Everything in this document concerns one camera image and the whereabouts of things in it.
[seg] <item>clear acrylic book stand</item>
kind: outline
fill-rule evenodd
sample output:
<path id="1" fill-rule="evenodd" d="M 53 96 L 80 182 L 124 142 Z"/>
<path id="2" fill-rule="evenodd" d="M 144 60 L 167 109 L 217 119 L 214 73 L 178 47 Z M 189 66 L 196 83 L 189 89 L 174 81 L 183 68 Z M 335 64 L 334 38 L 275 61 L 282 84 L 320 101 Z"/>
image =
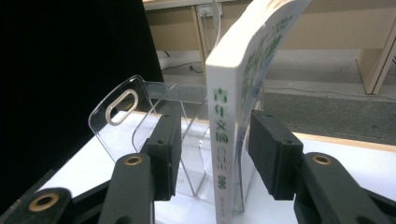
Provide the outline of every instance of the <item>clear acrylic book stand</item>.
<path id="1" fill-rule="evenodd" d="M 133 76 L 100 102 L 90 114 L 89 125 L 116 161 L 125 154 L 139 152 L 161 115 L 175 109 L 181 110 L 182 115 L 177 194 L 214 204 L 205 86 L 146 82 L 140 76 Z M 243 212 L 254 166 L 245 153 L 236 160 L 234 171 L 239 178 L 234 183 L 233 210 Z"/>

